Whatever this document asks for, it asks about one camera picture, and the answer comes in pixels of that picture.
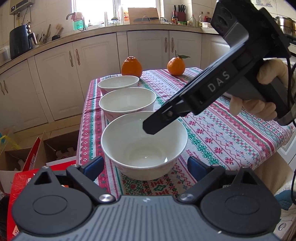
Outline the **gloved right hand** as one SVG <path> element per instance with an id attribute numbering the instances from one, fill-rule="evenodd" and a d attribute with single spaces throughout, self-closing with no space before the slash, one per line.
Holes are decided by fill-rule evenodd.
<path id="1" fill-rule="evenodd" d="M 287 63 L 280 59 L 267 60 L 260 68 L 257 74 L 257 80 L 261 84 L 269 84 L 276 77 L 279 78 L 286 88 L 288 87 Z M 264 121 L 274 120 L 278 116 L 276 105 L 272 102 L 263 102 L 259 99 L 243 100 L 239 97 L 232 96 L 229 104 L 229 112 L 232 115 L 238 115 L 243 108 L 248 113 Z"/>

